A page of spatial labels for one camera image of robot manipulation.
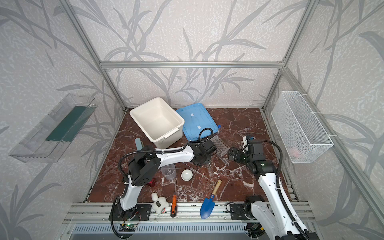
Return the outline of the clear acrylic test tube rack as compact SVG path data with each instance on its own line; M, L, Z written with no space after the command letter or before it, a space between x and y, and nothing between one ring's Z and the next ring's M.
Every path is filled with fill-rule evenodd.
M228 150L230 147L219 137L219 136L214 136L212 138L212 142L217 148L217 153L220 157L223 157L225 154L228 153Z

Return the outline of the blue capped test tube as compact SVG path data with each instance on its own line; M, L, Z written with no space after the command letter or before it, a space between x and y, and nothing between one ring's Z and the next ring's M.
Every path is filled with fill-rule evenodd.
M215 143L215 145L220 141L220 130L221 130L221 125L218 125L218 131L217 131L217 134L216 134L216 137L215 139L213 140L213 142Z

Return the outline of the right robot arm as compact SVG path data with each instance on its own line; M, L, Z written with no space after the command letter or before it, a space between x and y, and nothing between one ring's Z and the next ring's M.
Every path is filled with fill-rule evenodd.
M278 165L266 159L263 143L273 145L278 151ZM274 142L257 140L247 135L243 137L243 148L228 150L229 160L245 165L258 179L268 203L259 197L251 197L246 205L252 217L259 221L271 240L318 240L315 232L310 232L293 208L280 180L283 151Z

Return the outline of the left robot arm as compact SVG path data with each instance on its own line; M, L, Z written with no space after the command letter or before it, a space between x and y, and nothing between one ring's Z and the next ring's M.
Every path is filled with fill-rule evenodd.
M172 149L155 149L148 145L123 155L118 161L125 185L119 200L121 210L131 211L136 207L142 187L152 180L158 169L176 163L208 165L217 151L211 140L204 140L187 142L183 147Z

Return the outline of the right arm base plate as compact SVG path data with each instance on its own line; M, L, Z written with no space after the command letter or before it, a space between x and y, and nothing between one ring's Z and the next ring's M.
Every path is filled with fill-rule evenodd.
M233 221L246 221L248 218L245 215L245 204L229 204L229 212L231 215L231 220Z

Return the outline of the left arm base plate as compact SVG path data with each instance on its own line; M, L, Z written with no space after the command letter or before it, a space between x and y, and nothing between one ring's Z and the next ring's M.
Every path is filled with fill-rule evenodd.
M137 204L130 210L124 211L120 203L114 204L109 215L109 221L148 221L152 206Z

